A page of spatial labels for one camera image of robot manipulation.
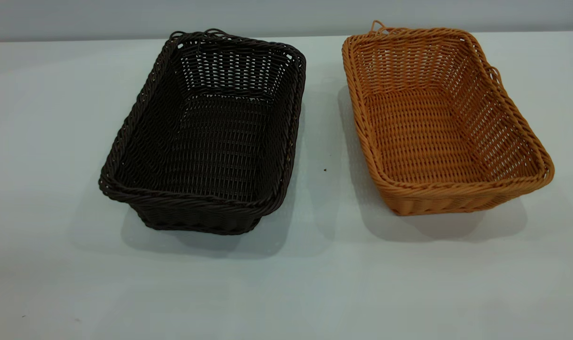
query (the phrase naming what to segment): table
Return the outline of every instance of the table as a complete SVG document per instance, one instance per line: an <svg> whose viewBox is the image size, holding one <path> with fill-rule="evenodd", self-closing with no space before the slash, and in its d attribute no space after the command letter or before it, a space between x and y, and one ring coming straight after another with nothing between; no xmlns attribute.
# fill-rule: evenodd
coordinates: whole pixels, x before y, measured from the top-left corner
<svg viewBox="0 0 573 340"><path fill-rule="evenodd" d="M394 215L355 133L345 37L275 38L308 60L295 171L236 237L148 229L98 189L162 40L0 43L0 340L573 339L573 32L476 37L552 156L549 186Z"/></svg>

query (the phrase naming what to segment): dark brown basket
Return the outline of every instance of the dark brown basket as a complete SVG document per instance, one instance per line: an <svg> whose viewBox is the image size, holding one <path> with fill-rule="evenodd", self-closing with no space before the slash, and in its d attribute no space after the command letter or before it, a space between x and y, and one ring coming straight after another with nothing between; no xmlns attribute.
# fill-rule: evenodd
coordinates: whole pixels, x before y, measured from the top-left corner
<svg viewBox="0 0 573 340"><path fill-rule="evenodd" d="M99 187L155 230L236 235L280 206L292 174L305 57L220 30L174 32Z"/></svg>

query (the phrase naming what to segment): woven basket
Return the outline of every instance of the woven basket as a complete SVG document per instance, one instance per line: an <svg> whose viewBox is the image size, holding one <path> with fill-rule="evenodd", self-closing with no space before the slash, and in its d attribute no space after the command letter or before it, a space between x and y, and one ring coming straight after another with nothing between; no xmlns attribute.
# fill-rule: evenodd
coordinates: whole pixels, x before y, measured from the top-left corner
<svg viewBox="0 0 573 340"><path fill-rule="evenodd" d="M250 231L286 195L305 58L220 30L165 43L99 187L156 230Z"/></svg>
<svg viewBox="0 0 573 340"><path fill-rule="evenodd" d="M368 170L394 213L490 209L552 180L549 154L470 33L375 21L342 53Z"/></svg>

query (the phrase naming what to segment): wicker basket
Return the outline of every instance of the wicker basket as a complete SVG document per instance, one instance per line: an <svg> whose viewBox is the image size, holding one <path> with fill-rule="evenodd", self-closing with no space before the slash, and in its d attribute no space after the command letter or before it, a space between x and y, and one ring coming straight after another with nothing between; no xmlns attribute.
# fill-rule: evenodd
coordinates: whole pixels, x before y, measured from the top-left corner
<svg viewBox="0 0 573 340"><path fill-rule="evenodd" d="M375 21L342 53L368 170L394 213L490 209L552 180L549 154L470 33Z"/></svg>
<svg viewBox="0 0 573 340"><path fill-rule="evenodd" d="M99 187L156 230L250 231L286 195L305 58L220 30L175 32L114 140Z"/></svg>

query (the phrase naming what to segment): rectangular basket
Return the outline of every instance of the rectangular basket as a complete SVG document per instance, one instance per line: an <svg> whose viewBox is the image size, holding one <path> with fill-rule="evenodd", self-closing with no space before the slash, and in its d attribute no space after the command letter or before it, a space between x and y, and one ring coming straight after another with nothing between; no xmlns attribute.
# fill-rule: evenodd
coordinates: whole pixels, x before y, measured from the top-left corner
<svg viewBox="0 0 573 340"><path fill-rule="evenodd" d="M284 43L174 32L118 131L100 189L156 230L252 230L286 195L305 65Z"/></svg>
<svg viewBox="0 0 573 340"><path fill-rule="evenodd" d="M549 154L470 33L375 21L342 54L368 170L394 213L490 209L552 180Z"/></svg>

